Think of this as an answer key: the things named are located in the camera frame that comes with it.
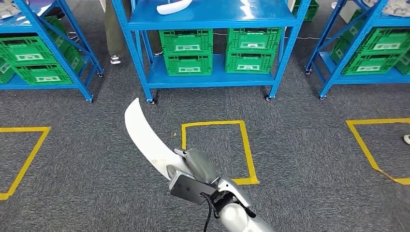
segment person's leg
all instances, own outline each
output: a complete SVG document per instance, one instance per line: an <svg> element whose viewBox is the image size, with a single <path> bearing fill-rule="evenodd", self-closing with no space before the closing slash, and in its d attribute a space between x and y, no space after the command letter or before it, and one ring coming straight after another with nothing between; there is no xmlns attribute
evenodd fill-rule
<svg viewBox="0 0 410 232"><path fill-rule="evenodd" d="M122 0L122 4L124 5L127 18L130 18L131 1ZM119 25L117 14L111 0L106 0L104 23L108 52L111 56L111 63L119 64L121 63L120 57L127 51L127 43L125 42L124 35Z"/></svg>
<svg viewBox="0 0 410 232"><path fill-rule="evenodd" d="M408 145L410 145L410 134L406 134L406 135L403 137L403 139L404 139L404 141L405 141Z"/></svg>

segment black cable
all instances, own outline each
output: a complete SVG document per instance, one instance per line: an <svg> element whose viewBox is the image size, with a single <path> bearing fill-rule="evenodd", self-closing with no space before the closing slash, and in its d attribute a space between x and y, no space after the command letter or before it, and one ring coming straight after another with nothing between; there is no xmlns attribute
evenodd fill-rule
<svg viewBox="0 0 410 232"><path fill-rule="evenodd" d="M215 219L218 219L218 218L219 218L219 215L218 215L218 213L217 213L217 209L215 208L214 204L212 203L212 200L211 200L211 198L209 197L209 195L204 194L204 193L201 193L201 196L205 197L206 200L211 203L212 209L214 210L214 217L215 217Z"/></svg>
<svg viewBox="0 0 410 232"><path fill-rule="evenodd" d="M208 228L209 221L211 220L212 202L211 202L211 199L208 196L206 196L204 193L201 193L201 196L206 198L206 201L208 202L208 207L209 207L208 217L206 218L206 222L205 222L205 226L204 226L204 232L206 232L206 229Z"/></svg>

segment crate label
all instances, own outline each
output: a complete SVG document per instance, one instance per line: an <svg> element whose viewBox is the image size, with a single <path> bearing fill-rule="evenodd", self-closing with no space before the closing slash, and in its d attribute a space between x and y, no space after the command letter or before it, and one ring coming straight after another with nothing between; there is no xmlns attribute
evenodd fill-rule
<svg viewBox="0 0 410 232"><path fill-rule="evenodd" d="M384 50L384 49L399 49L401 43L378 43L373 47L373 50Z"/></svg>
<svg viewBox="0 0 410 232"><path fill-rule="evenodd" d="M80 59L75 57L74 60L71 62L71 67L73 69L77 68L78 63L80 62Z"/></svg>
<svg viewBox="0 0 410 232"><path fill-rule="evenodd" d="M354 27L354 26L352 26L350 29L349 29L349 31L350 31L350 33L353 35L353 36L355 36L356 34L357 34L357 29L356 29L356 27Z"/></svg>
<svg viewBox="0 0 410 232"><path fill-rule="evenodd" d="M59 36L59 38L56 39L55 41L57 47L60 47L63 44L63 42L64 42L64 39L61 36Z"/></svg>
<svg viewBox="0 0 410 232"><path fill-rule="evenodd" d="M0 73L5 74L7 70L9 70L10 65L8 63L4 63L3 66L0 67Z"/></svg>
<svg viewBox="0 0 410 232"><path fill-rule="evenodd" d="M61 81L58 76L36 76L36 82Z"/></svg>
<svg viewBox="0 0 410 232"><path fill-rule="evenodd" d="M357 68L357 72L379 71L381 66L364 66Z"/></svg>
<svg viewBox="0 0 410 232"><path fill-rule="evenodd" d="M200 73L201 67L192 67L192 68L178 68L178 73Z"/></svg>
<svg viewBox="0 0 410 232"><path fill-rule="evenodd" d="M201 50L201 47L199 46L199 44L175 46L175 51L200 51L200 50Z"/></svg>
<svg viewBox="0 0 410 232"><path fill-rule="evenodd" d="M34 59L44 59L43 56L39 53L36 54L25 54L25 55L16 55L17 60L34 60Z"/></svg>
<svg viewBox="0 0 410 232"><path fill-rule="evenodd" d="M265 43L249 43L249 42L242 42L241 48L266 48Z"/></svg>
<svg viewBox="0 0 410 232"><path fill-rule="evenodd" d="M407 56L403 56L400 61L405 64L405 65L409 65L410 64L410 58L408 58Z"/></svg>
<svg viewBox="0 0 410 232"><path fill-rule="evenodd" d="M260 70L259 65L238 64L237 70Z"/></svg>
<svg viewBox="0 0 410 232"><path fill-rule="evenodd" d="M343 56L342 50L338 49L338 50L336 51L336 55L337 55L340 59L342 59L342 56Z"/></svg>

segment gray carpet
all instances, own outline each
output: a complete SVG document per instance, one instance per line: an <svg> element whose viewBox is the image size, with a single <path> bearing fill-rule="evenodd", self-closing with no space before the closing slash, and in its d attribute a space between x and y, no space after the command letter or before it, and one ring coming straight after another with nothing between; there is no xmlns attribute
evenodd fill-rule
<svg viewBox="0 0 410 232"><path fill-rule="evenodd" d="M319 1L301 37L320 35L331 2ZM0 201L0 231L202 231L207 205L171 196L128 137L123 114L144 95L129 56L109 64L99 3L70 4L106 73L91 82L92 104L77 90L0 91L0 127L51 127L14 195ZM339 19L335 30L342 26ZM171 148L181 146L182 123L244 120L260 184L243 189L275 231L408 232L410 186L370 167L345 120L409 118L409 86L335 86L320 101L317 75L303 72L315 42L297 41L275 100L263 100L265 87L159 90L157 105L142 104L144 114ZM218 37L215 51L225 43ZM410 146L401 138L409 124L356 129L383 170L410 177ZM38 137L0 133L2 192ZM248 176L237 125L188 128L187 141L221 175ZM212 219L208 231L224 230Z"/></svg>

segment floor marking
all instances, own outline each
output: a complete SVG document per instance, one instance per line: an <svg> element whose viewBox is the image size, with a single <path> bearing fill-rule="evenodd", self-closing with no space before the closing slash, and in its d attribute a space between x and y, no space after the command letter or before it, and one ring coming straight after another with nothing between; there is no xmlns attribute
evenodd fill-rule
<svg viewBox="0 0 410 232"><path fill-rule="evenodd" d="M256 177L255 166L253 165L252 154L250 152L248 133L246 132L245 122L243 120L233 120L233 121L211 121L211 122L192 122L182 124L182 149L187 148L187 127L194 126L210 126L210 125L227 125L227 124L239 124L241 130L242 142L244 145L245 158L248 166L249 177L247 178L235 178L232 179L237 185L255 185L259 184L259 180Z"/></svg>
<svg viewBox="0 0 410 232"><path fill-rule="evenodd" d="M409 123L410 118L386 118L386 119L364 119L364 120L346 120L346 124L350 128L351 132L353 133L354 137L356 138L357 142L359 143L360 147L362 148L364 154L367 157L370 165L373 169L381 172L388 178L396 181L402 185L410 185L410 178L395 178L385 171L383 171L376 163L375 159L371 155L369 149L367 148L365 142L363 141L362 137L360 137L359 132L357 132L354 125L365 125L365 124L387 124L387 123Z"/></svg>
<svg viewBox="0 0 410 232"><path fill-rule="evenodd" d="M37 151L41 147L41 144L43 144L43 141L48 135L49 131L50 131L50 127L3 127L3 128L0 128L0 132L42 132L39 140L37 141L33 150L30 152L29 157L27 158L26 162L24 162L23 167L18 172L9 190L6 193L0 193L0 200L7 200L7 198L9 198L9 196L11 196L14 193L15 189L17 188L18 184L20 183L21 179L26 173L27 168L29 168L31 162L33 161L34 157L37 154Z"/></svg>

